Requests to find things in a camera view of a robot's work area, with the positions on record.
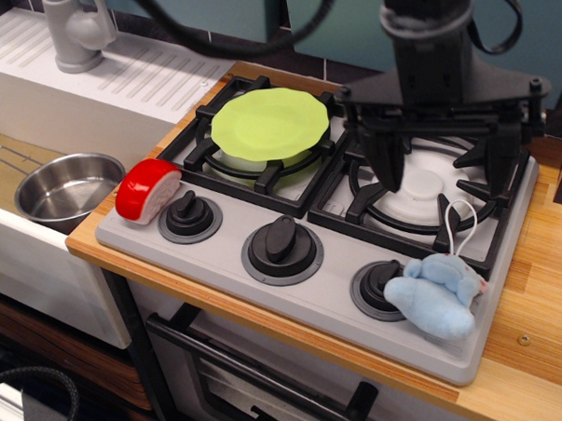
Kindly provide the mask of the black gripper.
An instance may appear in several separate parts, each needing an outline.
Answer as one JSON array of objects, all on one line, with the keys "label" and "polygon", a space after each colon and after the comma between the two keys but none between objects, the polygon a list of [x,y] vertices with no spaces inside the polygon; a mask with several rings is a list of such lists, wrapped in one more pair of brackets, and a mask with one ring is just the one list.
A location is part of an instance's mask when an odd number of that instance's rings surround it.
[{"label": "black gripper", "polygon": [[[367,117],[366,109],[449,117],[454,112],[521,114],[527,107],[528,114],[518,117],[527,127],[523,135],[521,129],[504,129],[491,131],[485,138],[489,194],[491,198],[502,196],[509,189],[524,140],[542,134],[541,102],[549,94],[551,82],[482,61],[473,52],[473,41],[465,29],[437,38],[397,38],[393,47],[394,70],[353,81],[336,92],[348,120]],[[405,123],[396,120],[361,124],[356,133],[367,164],[392,193],[401,189],[405,157],[412,152],[405,131]]]}]

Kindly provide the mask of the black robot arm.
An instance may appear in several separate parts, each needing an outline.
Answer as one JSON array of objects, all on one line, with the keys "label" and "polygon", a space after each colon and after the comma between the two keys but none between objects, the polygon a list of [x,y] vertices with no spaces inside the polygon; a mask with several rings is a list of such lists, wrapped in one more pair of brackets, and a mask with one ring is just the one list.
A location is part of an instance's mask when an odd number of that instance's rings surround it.
[{"label": "black robot arm", "polygon": [[[518,0],[505,0],[516,14]],[[397,192],[409,140],[468,136],[478,144],[456,161],[486,171],[492,197],[508,189],[522,144],[543,133],[542,100],[550,82],[540,76],[497,68],[477,50],[499,55],[521,34],[485,46],[473,20],[474,0],[384,0],[382,29],[393,43],[395,69],[352,82],[337,100],[346,112],[367,164],[384,188]]]}]

